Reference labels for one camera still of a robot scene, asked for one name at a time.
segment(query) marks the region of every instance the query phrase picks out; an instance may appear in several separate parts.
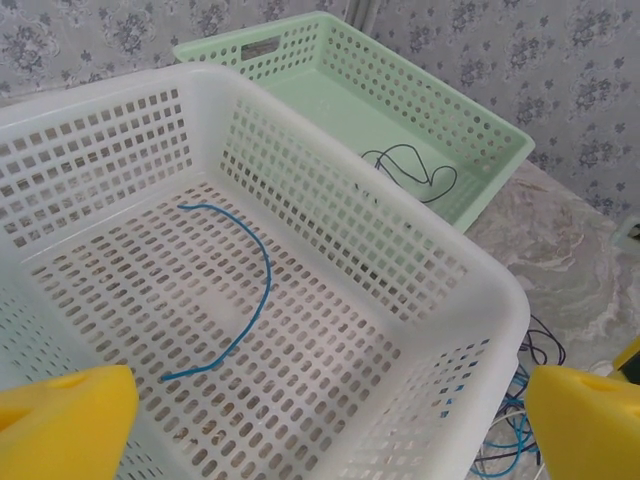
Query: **wallpaper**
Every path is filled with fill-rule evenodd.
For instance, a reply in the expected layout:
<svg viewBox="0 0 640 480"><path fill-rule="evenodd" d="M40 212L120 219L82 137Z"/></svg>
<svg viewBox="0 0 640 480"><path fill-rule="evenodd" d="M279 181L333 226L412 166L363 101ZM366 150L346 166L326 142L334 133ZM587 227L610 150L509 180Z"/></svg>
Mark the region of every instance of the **wallpaper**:
<svg viewBox="0 0 640 480"><path fill-rule="evenodd" d="M637 0L383 0L374 37L533 137L602 213L640 209Z"/></svg>
<svg viewBox="0 0 640 480"><path fill-rule="evenodd" d="M348 0L0 0L0 95L174 62L178 43Z"/></svg>

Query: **basket handle hole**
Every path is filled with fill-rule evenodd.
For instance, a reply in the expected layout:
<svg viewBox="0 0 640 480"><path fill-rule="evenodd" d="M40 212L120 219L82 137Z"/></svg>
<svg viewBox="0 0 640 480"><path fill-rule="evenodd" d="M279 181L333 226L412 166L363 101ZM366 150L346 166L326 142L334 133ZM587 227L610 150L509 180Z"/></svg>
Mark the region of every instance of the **basket handle hole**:
<svg viewBox="0 0 640 480"><path fill-rule="evenodd" d="M240 59L242 61L262 57L275 52L280 47L280 35L266 38L257 42L247 43L240 48Z"/></svg>

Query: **basket bottom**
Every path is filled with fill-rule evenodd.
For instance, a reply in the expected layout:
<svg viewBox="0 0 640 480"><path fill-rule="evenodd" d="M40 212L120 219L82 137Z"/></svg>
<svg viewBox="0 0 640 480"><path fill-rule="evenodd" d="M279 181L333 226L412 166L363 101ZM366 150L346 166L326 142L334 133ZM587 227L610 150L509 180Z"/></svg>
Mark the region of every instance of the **basket bottom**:
<svg viewBox="0 0 640 480"><path fill-rule="evenodd" d="M448 165L455 168L457 180L451 170L441 169L433 176L433 186L429 186L412 181L393 167L388 159L383 159L384 165L402 188L415 198L428 201L444 193L441 198L428 202L429 208L443 218L459 218L486 188L486 180L477 178L461 167L456 159L443 155L424 138L412 135L320 71L306 70L269 85L267 89L358 155L370 150L385 151L394 145L409 144L420 154L430 176L438 167ZM424 179L419 159L410 149L397 148L389 155L407 173ZM374 164L379 156L371 153L365 160Z"/></svg>
<svg viewBox="0 0 640 480"><path fill-rule="evenodd" d="M254 329L219 368L162 383L165 373L213 361L264 288L260 251L245 232L214 212L176 208L202 201L244 218L263 239L274 286ZM143 419L196 476L330 471L327 452L362 435L360 418L382 408L385 379L399 364L402 330L276 232L200 181L26 264L36 295L98 363L134 370Z"/></svg>

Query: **plastic basket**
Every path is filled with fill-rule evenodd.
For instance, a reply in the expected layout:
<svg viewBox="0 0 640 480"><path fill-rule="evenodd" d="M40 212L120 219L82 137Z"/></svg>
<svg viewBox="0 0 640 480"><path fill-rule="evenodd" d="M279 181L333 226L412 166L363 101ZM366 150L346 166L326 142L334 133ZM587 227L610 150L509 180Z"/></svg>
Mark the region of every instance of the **plastic basket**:
<svg viewBox="0 0 640 480"><path fill-rule="evenodd" d="M366 188L354 187L354 181ZM258 323L246 325L274 271ZM240 75L178 65L0 111L3 387L127 364L118 478L462 478L517 365L509 272Z"/></svg>
<svg viewBox="0 0 640 480"><path fill-rule="evenodd" d="M410 144L433 175L421 185L392 165L402 187L465 231L533 150L531 138L326 13L297 16L174 48L183 62L227 65L269 90L354 152ZM423 178L416 156L393 159ZM372 163L376 155L367 155ZM457 180L449 165L457 170Z"/></svg>

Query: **table surface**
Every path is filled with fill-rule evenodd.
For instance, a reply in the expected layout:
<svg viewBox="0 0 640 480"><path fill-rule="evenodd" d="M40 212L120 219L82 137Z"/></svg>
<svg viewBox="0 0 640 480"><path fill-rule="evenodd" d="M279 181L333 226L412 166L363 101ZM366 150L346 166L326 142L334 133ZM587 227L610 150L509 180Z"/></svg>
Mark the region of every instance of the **table surface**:
<svg viewBox="0 0 640 480"><path fill-rule="evenodd" d="M611 244L615 229L613 221L525 162L466 235L516 276L532 313L564 344L566 365L589 370L640 335L640 257ZM487 463L487 472L511 464L501 462ZM537 470L535 455L524 454L502 478L530 480Z"/></svg>

